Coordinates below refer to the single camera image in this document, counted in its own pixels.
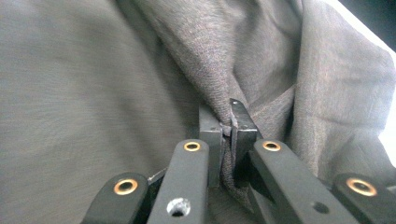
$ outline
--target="wrinkled fabric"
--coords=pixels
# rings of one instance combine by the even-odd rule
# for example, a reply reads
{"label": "wrinkled fabric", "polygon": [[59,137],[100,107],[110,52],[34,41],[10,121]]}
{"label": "wrinkled fabric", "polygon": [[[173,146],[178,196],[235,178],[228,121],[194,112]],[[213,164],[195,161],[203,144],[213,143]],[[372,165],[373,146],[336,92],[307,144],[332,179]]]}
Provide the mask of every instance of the wrinkled fabric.
{"label": "wrinkled fabric", "polygon": [[[243,102],[320,179],[396,184],[377,141],[394,52],[337,2],[120,2],[132,15],[105,0],[1,2],[1,223],[79,223],[112,176],[166,167],[202,100],[224,129],[229,98]],[[224,189],[208,205],[208,222],[255,223]]]}

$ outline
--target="garment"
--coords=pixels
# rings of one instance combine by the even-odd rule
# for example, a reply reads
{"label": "garment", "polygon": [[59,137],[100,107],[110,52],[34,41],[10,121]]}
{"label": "garment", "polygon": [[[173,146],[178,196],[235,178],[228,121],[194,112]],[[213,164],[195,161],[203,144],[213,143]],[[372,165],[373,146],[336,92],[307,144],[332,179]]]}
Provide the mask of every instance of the garment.
{"label": "garment", "polygon": [[[321,179],[395,184],[394,52],[338,2],[128,3],[132,22],[106,0],[1,2],[0,222],[79,223],[112,176],[166,167],[202,100],[224,129],[240,100]],[[208,214],[255,222],[224,189]]]}

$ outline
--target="cloth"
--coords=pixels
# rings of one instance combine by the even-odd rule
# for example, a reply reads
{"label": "cloth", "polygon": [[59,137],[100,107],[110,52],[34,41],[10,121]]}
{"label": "cloth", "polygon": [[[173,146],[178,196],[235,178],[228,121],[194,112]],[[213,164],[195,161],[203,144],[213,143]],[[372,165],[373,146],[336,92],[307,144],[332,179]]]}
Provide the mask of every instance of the cloth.
{"label": "cloth", "polygon": [[[1,223],[79,223],[112,176],[166,167],[202,100],[224,128],[242,101],[321,179],[395,184],[377,137],[396,56],[338,2],[127,3],[132,22],[106,0],[1,2]],[[208,214],[255,222],[224,189]]]}

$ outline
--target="brass ring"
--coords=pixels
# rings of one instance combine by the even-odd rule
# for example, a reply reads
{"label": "brass ring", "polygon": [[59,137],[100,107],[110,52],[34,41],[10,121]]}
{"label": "brass ring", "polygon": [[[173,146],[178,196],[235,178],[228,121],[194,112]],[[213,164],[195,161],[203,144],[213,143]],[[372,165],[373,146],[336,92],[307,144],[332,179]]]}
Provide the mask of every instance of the brass ring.
{"label": "brass ring", "polygon": [[[123,188],[122,185],[131,184],[129,188]],[[118,195],[127,195],[134,192],[137,189],[137,181],[134,179],[122,179],[114,186],[114,192]]]}
{"label": "brass ring", "polygon": [[198,151],[201,148],[201,145],[197,142],[189,142],[184,144],[184,149],[187,151]]}
{"label": "brass ring", "polygon": [[269,151],[279,151],[280,150],[280,145],[276,142],[272,142],[272,141],[265,141],[264,143],[262,143],[262,147],[264,147],[265,149],[269,150]]}
{"label": "brass ring", "polygon": [[[352,189],[353,191],[355,191],[361,195],[368,196],[368,197],[373,197],[376,195],[375,187],[367,181],[357,179],[357,178],[349,178],[346,181],[346,184],[350,189]],[[365,187],[367,187],[367,189],[359,189],[358,187],[355,186],[355,184],[362,184]]]}

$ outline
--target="gray fabric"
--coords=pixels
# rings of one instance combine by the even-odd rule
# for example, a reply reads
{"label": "gray fabric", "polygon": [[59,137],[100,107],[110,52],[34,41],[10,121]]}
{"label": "gray fabric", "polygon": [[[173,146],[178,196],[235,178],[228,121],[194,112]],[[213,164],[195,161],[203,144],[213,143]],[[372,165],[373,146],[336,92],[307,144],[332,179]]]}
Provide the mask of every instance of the gray fabric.
{"label": "gray fabric", "polygon": [[[0,4],[2,223],[79,223],[112,176],[168,164],[201,99],[226,126],[242,101],[320,178],[394,184],[364,144],[384,128],[394,61],[325,2],[134,1],[132,28],[105,0]],[[209,196],[209,222],[254,223]]]}

